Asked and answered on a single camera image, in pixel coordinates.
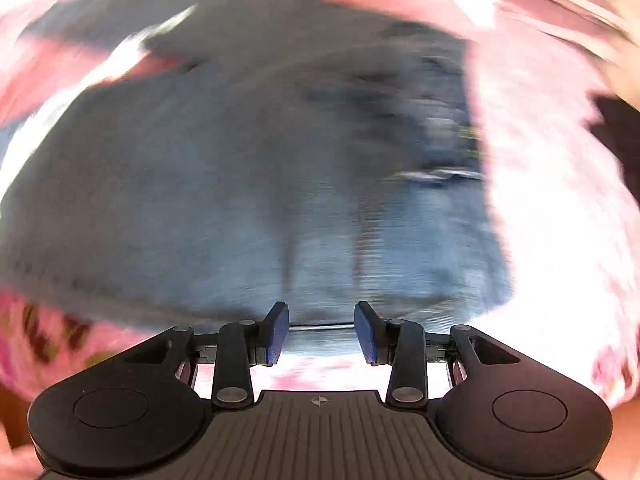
crosshair marking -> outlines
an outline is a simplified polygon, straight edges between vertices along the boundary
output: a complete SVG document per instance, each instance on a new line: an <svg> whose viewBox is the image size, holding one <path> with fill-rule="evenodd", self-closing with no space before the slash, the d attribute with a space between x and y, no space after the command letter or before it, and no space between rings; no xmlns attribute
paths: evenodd
<svg viewBox="0 0 640 480"><path fill-rule="evenodd" d="M323 397L323 396L317 396L317 397L314 397L313 399L311 399L311 402L314 403L316 406L322 406L322 405L328 403L329 399L327 399L326 397Z"/></svg>

metal pin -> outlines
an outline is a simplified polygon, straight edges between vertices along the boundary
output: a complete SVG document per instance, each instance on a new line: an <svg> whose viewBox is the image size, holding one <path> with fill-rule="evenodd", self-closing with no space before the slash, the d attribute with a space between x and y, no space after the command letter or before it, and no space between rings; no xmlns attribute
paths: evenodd
<svg viewBox="0 0 640 480"><path fill-rule="evenodd" d="M242 402L249 394L244 388L238 388L236 386L227 386L222 388L216 394L216 397L221 402L227 402L229 404L235 404L236 402Z"/></svg>
<svg viewBox="0 0 640 480"><path fill-rule="evenodd" d="M402 388L396 388L391 393L391 396L398 402L418 402L424 397L418 388L412 386L403 386Z"/></svg>

ribbed surface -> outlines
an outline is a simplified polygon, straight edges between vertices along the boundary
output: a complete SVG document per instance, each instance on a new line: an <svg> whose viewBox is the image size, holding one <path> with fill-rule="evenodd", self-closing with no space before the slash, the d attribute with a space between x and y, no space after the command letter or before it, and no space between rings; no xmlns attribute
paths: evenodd
<svg viewBox="0 0 640 480"><path fill-rule="evenodd" d="M42 480L63 478L46 474ZM139 478L490 480L495 477L453 456L421 416L388 410L373 392L266 392L262 402L250 410L216 416L204 437L185 455ZM575 478L596 480L597 476L583 473Z"/></svg>

circular cap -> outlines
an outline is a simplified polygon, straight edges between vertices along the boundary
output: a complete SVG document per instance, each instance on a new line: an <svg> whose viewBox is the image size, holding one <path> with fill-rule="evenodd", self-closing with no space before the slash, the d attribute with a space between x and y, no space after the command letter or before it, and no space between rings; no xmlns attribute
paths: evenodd
<svg viewBox="0 0 640 480"><path fill-rule="evenodd" d="M242 402L248 397L248 393L243 388L236 388L235 386L227 386L218 390L216 397L221 402L228 402L233 404L235 402Z"/></svg>
<svg viewBox="0 0 640 480"><path fill-rule="evenodd" d="M424 394L418 388L403 386L393 390L391 396L398 402L418 402L422 400Z"/></svg>
<svg viewBox="0 0 640 480"><path fill-rule="evenodd" d="M187 384L141 368L124 370L122 386L113 388L90 370L31 405L29 430L47 465L78 476L124 476L170 459L196 438L204 408Z"/></svg>
<svg viewBox="0 0 640 480"><path fill-rule="evenodd" d="M92 428L119 428L145 415L146 397L126 388L105 388L86 394L76 402L76 417Z"/></svg>
<svg viewBox="0 0 640 480"><path fill-rule="evenodd" d="M515 390L494 400L495 418L505 426L524 433L545 433L566 420L560 399L536 390Z"/></svg>

pink floral fabric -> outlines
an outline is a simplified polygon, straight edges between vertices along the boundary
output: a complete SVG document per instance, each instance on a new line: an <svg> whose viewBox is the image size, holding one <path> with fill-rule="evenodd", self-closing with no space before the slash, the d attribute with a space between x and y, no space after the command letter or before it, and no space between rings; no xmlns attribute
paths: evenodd
<svg viewBox="0 0 640 480"><path fill-rule="evenodd" d="M0 291L0 382L27 400L151 334L82 322Z"/></svg>
<svg viewBox="0 0 640 480"><path fill-rule="evenodd" d="M33 446L11 449L0 424L0 480L35 480L41 474L42 466Z"/></svg>

